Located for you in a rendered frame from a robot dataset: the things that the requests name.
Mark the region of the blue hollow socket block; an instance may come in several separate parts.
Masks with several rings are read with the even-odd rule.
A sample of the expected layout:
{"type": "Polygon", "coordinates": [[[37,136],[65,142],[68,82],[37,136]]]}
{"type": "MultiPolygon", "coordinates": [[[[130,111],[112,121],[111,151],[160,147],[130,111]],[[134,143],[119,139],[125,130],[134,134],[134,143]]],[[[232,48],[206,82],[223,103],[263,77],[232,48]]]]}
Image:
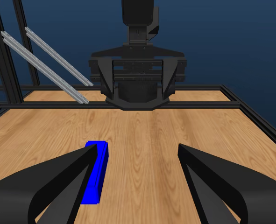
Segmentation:
{"type": "Polygon", "coordinates": [[[93,144],[97,145],[97,158],[81,201],[82,205],[93,205],[100,203],[109,158],[108,143],[106,141],[91,140],[88,141],[85,146],[93,144]]]}

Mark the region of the silver aluminium rail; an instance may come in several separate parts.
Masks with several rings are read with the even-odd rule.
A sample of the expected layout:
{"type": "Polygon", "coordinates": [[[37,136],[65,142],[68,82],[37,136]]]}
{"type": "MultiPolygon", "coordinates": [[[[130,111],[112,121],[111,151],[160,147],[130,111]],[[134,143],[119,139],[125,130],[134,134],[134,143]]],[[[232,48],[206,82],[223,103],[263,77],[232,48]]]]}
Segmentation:
{"type": "Polygon", "coordinates": [[[42,40],[37,34],[35,34],[29,27],[25,27],[25,31],[28,38],[30,38],[48,55],[55,59],[61,66],[68,70],[77,80],[79,80],[85,86],[93,86],[93,83],[91,81],[89,81],[68,61],[66,61],[62,56],[60,56],[52,47],[50,47],[44,40],[42,40]]]}
{"type": "Polygon", "coordinates": [[[22,56],[27,62],[33,65],[42,74],[47,76],[52,82],[54,82],[58,87],[65,91],[69,96],[76,100],[80,104],[88,104],[89,101],[83,95],[81,95],[77,90],[75,90],[71,85],[64,81],[58,74],[56,74],[52,69],[45,65],[40,59],[34,56],[29,50],[23,47],[18,41],[16,41],[11,35],[6,31],[1,31],[3,36],[3,42],[22,56]]]}

